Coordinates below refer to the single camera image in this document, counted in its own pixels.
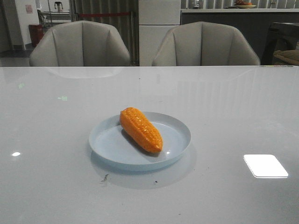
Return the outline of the orange toy corn cob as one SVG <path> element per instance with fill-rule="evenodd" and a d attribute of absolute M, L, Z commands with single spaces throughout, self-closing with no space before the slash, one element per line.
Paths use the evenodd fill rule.
<path fill-rule="evenodd" d="M 119 120 L 127 134 L 145 151 L 150 153 L 162 151 L 163 138 L 143 112 L 128 107 L 120 112 Z"/>

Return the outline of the light blue round plate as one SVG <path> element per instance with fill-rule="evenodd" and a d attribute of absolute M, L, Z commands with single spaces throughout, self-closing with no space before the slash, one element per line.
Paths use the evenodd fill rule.
<path fill-rule="evenodd" d="M 121 127 L 118 115 L 94 127 L 89 135 L 91 149 L 107 165 L 126 171 L 152 171 L 178 161 L 191 143 L 189 128 L 166 114 L 145 112 L 145 116 L 163 138 L 162 152 L 153 154 L 142 149 Z"/>

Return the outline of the right beige upholstered chair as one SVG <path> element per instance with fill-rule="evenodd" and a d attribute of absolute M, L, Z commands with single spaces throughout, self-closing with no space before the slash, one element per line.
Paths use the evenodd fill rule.
<path fill-rule="evenodd" d="M 204 21 L 170 29 L 152 61 L 152 66 L 238 65 L 260 65 L 242 32 Z"/>

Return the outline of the beige upholstered chair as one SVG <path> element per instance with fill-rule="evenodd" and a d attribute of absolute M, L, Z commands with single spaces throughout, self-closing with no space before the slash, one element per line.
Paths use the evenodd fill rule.
<path fill-rule="evenodd" d="M 260 65 L 242 32 L 204 21 L 170 29 L 152 61 L 152 66 L 238 65 Z"/>
<path fill-rule="evenodd" d="M 118 30 L 76 21 L 51 27 L 32 51 L 32 67 L 129 66 L 130 54 Z"/>

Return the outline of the white cabinet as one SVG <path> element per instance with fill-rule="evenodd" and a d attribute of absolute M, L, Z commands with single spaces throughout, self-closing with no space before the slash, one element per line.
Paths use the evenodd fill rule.
<path fill-rule="evenodd" d="M 151 66 L 168 30 L 180 24 L 181 1 L 140 0 L 139 65 Z"/>

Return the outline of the left beige upholstered chair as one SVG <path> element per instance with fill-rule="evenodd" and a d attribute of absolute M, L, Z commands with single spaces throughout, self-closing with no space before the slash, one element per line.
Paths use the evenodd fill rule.
<path fill-rule="evenodd" d="M 76 21 L 51 27 L 32 51 L 32 67 L 129 66 L 130 54 L 118 30 Z"/>

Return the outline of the red barrier belt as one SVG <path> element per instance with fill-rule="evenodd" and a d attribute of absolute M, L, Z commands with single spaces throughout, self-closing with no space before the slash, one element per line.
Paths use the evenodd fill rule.
<path fill-rule="evenodd" d="M 131 12 L 120 12 L 120 13 L 104 13 L 104 14 L 79 14 L 81 18 L 102 18 L 102 17 L 119 17 L 129 16 Z"/>

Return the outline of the dark grey counter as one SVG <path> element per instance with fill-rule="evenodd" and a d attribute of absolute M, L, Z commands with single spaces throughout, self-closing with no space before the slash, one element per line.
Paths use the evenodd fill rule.
<path fill-rule="evenodd" d="M 182 9 L 180 24 L 198 21 L 238 28 L 256 52 L 260 61 L 268 29 L 274 22 L 299 23 L 298 9 Z"/>

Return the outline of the red trash bin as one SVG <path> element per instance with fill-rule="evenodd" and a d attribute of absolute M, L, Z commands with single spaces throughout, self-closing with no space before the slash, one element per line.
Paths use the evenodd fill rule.
<path fill-rule="evenodd" d="M 43 27 L 41 24 L 30 24 L 28 28 L 32 46 L 36 47 L 43 37 Z"/>

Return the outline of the fruit bowl on counter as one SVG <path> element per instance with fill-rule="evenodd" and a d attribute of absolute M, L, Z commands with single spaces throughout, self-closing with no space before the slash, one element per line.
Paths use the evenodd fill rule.
<path fill-rule="evenodd" d="M 251 2 L 246 2 L 244 0 L 236 0 L 235 6 L 240 9 L 250 9 L 254 8 L 256 5 L 253 5 Z"/>

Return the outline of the olive cushion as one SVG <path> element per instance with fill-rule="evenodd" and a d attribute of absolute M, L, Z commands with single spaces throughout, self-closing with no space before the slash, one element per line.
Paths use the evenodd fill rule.
<path fill-rule="evenodd" d="M 290 65 L 299 65 L 299 50 L 285 50 L 280 51 L 277 50 L 273 53 L 273 56 L 280 61 L 283 61 L 284 63 L 290 64 Z"/>

